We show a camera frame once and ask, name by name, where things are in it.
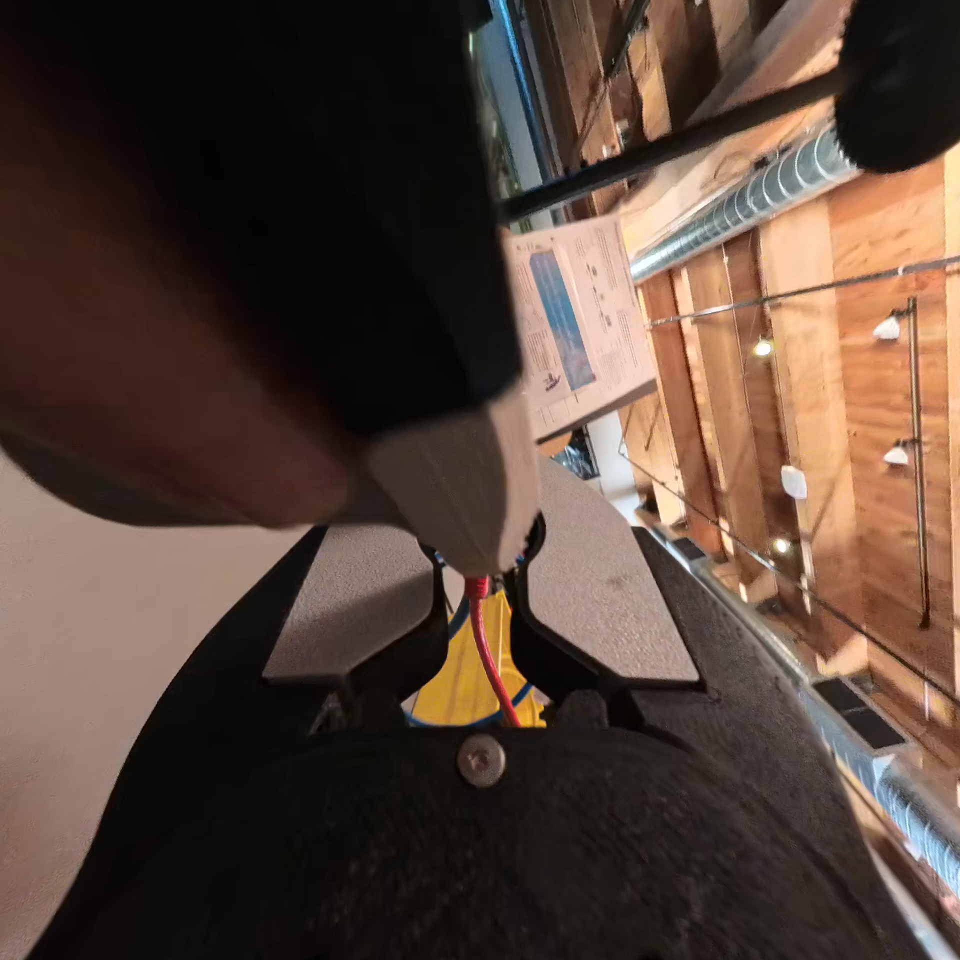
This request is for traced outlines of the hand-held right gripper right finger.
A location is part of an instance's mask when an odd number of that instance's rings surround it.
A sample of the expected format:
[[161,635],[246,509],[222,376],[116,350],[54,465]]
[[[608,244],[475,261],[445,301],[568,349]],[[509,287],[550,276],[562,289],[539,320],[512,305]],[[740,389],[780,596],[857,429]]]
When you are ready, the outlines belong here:
[[512,574],[510,653],[555,704],[578,690],[697,690],[702,678],[627,518],[539,459],[540,513]]

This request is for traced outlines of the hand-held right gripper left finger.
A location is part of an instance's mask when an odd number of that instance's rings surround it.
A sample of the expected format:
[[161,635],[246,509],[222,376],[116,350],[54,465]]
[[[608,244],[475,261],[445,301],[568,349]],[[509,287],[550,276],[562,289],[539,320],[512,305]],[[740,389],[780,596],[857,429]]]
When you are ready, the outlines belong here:
[[449,646],[442,570],[414,535],[332,525],[262,677],[356,696],[384,690],[405,700],[441,671]]

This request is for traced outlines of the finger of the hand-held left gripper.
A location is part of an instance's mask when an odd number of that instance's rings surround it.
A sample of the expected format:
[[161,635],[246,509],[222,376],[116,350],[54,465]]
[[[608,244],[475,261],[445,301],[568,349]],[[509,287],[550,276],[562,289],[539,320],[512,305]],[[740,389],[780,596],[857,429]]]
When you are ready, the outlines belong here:
[[539,462],[522,389],[394,431],[367,455],[412,533],[466,578],[516,565],[541,511]]

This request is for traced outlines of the yellow plastic bin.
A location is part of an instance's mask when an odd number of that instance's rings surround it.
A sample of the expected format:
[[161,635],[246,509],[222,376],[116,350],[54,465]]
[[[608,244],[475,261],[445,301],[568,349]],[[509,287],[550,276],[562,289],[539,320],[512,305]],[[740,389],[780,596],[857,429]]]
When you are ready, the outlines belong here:
[[[514,664],[510,628],[512,608],[504,591],[489,594],[482,603],[487,645],[504,689],[523,727],[543,728],[542,697]],[[416,727],[484,726],[499,724],[500,704],[475,646],[469,612],[459,610],[450,621],[447,656],[438,674],[404,705]]]

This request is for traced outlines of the grey desk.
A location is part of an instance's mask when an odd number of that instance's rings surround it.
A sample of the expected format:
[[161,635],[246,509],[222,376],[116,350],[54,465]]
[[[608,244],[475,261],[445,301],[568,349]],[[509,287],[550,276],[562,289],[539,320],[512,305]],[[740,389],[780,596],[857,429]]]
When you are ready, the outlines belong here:
[[1,955],[76,878],[163,691],[305,527],[141,529],[1,465]]

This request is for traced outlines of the person's left hand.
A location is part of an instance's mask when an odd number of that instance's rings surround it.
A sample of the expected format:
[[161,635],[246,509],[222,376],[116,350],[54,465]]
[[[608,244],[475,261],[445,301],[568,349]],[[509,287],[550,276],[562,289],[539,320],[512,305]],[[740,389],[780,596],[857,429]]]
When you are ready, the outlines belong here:
[[191,522],[331,519],[358,457],[69,50],[2,25],[2,432]]

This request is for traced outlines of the black pole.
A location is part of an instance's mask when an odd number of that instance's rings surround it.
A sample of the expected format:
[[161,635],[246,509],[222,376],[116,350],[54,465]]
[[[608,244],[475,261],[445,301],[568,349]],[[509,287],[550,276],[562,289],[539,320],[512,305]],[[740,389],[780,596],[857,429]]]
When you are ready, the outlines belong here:
[[576,172],[549,181],[499,204],[497,220],[510,225],[532,214],[581,199],[595,190],[629,180],[730,137],[841,95],[857,78],[852,68],[837,65],[822,75],[739,103],[715,116],[625,150]]

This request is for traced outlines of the dark round object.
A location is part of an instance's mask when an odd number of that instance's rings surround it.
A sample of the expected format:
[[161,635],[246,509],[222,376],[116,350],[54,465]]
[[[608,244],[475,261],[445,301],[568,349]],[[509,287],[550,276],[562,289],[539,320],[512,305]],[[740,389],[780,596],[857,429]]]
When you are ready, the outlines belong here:
[[924,165],[959,141],[959,3],[853,2],[834,105],[844,155],[871,174]]

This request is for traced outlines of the silver ventilation duct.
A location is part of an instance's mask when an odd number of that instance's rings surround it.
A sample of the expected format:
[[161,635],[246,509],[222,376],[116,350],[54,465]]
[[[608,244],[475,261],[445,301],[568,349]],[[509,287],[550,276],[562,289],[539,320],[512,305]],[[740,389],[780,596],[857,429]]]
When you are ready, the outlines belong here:
[[942,780],[900,756],[874,761],[873,796],[924,861],[959,896],[959,810]]
[[749,233],[862,173],[841,148],[834,126],[764,158],[749,174],[672,226],[630,258],[635,284]]

